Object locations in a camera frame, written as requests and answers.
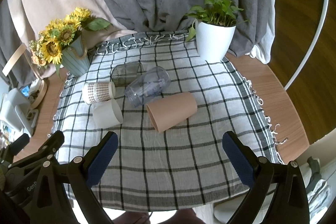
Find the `green pothos plant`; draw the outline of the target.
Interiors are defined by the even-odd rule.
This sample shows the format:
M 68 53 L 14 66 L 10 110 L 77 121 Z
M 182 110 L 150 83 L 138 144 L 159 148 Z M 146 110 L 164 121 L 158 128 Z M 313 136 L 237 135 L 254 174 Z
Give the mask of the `green pothos plant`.
M 249 19 L 238 22 L 239 11 L 244 11 L 244 9 L 237 7 L 232 0 L 204 0 L 204 6 L 192 6 L 185 14 L 187 17 L 194 18 L 186 41 L 189 42 L 197 34 L 197 20 L 219 27 L 234 27 L 240 23 L 250 22 Z

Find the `pink terracotta cup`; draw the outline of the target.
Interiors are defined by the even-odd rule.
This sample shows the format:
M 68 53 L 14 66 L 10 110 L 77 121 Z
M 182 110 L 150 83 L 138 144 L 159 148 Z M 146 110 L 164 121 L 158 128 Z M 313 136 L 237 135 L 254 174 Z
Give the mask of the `pink terracotta cup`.
M 190 92 L 167 96 L 146 104 L 150 121 L 159 133 L 183 122 L 197 112 L 198 106 Z

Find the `sunflower bouquet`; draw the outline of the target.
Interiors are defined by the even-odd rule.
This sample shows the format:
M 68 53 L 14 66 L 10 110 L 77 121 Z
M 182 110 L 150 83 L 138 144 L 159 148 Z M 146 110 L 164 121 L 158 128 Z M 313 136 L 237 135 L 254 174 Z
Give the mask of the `sunflower bouquet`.
M 89 9 L 76 7 L 63 19 L 50 21 L 45 29 L 39 32 L 39 38 L 29 42 L 31 61 L 39 68 L 53 64 L 59 73 L 60 67 L 63 66 L 62 50 L 65 47 L 82 35 L 83 31 L 101 31 L 110 25 L 108 20 L 92 16 Z

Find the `white frosted cup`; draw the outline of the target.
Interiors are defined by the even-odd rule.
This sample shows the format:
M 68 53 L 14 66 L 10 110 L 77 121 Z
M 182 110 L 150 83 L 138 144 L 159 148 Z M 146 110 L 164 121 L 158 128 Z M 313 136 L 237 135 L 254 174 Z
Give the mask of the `white frosted cup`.
M 102 102 L 93 110 L 93 120 L 97 128 L 111 128 L 123 123 L 123 116 L 115 99 Z

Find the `pale blue ribbed vase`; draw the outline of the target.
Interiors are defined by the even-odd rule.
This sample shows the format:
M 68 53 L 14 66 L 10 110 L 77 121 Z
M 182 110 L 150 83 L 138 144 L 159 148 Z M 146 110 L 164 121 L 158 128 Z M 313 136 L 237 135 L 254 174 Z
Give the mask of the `pale blue ribbed vase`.
M 87 73 L 90 67 L 88 51 L 82 35 L 62 50 L 62 65 L 75 77 Z

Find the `brown houndstooth pattern cup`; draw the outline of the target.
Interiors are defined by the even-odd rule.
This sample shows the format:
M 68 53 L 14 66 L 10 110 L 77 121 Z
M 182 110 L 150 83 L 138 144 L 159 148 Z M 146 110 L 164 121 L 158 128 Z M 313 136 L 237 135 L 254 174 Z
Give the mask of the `brown houndstooth pattern cup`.
M 82 97 L 86 104 L 108 101 L 114 98 L 116 88 L 113 82 L 85 83 Z

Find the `checked grey white tablecloth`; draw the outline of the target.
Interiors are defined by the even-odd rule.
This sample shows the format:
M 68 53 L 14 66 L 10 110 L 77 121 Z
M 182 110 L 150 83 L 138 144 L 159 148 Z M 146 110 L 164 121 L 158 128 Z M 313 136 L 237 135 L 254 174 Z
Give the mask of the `checked grey white tablecloth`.
M 231 198 L 247 189 L 222 148 L 222 136 L 233 131 L 256 155 L 280 163 L 270 120 L 262 102 L 234 65 L 202 60 L 186 33 L 138 33 L 102 42 L 89 50 L 91 66 L 81 77 L 69 76 L 54 116 L 64 133 L 57 152 L 60 163 L 85 155 L 107 130 L 96 128 L 93 106 L 84 102 L 85 83 L 109 81 L 112 70 L 138 61 L 145 70 L 160 66 L 171 84 L 171 96 L 190 92 L 197 113 L 159 133 L 145 107 L 135 108 L 117 88 L 123 123 L 112 128 L 118 150 L 93 192 L 106 207 L 131 211 L 165 211 L 201 206 Z

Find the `dark smoky glass cup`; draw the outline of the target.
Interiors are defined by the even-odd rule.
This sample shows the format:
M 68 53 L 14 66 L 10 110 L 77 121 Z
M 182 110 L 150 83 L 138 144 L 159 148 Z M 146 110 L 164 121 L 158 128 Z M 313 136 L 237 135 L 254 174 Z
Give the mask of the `dark smoky glass cup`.
M 112 82 L 116 87 L 125 87 L 131 84 L 143 73 L 143 66 L 139 61 L 117 65 L 111 74 Z

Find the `grey desk organizer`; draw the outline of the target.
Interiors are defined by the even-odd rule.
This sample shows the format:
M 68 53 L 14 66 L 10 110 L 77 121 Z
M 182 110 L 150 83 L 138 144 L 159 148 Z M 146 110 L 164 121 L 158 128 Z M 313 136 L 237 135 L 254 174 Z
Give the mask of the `grey desk organizer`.
M 1 121 L 5 126 L 27 134 L 30 138 L 33 136 L 37 119 L 38 109 L 31 109 L 31 103 L 22 92 L 13 88 L 5 95 L 1 106 Z

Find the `white ribbed plant pot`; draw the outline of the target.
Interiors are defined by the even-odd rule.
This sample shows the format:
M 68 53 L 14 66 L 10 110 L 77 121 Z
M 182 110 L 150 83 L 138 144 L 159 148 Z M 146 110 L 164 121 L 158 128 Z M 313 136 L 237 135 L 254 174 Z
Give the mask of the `white ribbed plant pot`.
M 198 55 L 209 63 L 221 61 L 232 42 L 236 26 L 223 27 L 196 22 L 195 29 Z

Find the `round wooden tray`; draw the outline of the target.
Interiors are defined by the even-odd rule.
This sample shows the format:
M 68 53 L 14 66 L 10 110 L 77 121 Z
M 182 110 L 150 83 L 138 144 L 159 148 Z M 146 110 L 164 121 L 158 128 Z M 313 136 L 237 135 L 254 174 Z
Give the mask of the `round wooden tray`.
M 28 96 L 30 109 L 35 109 L 40 105 L 46 95 L 47 89 L 48 85 L 45 80 L 36 79 L 32 82 Z

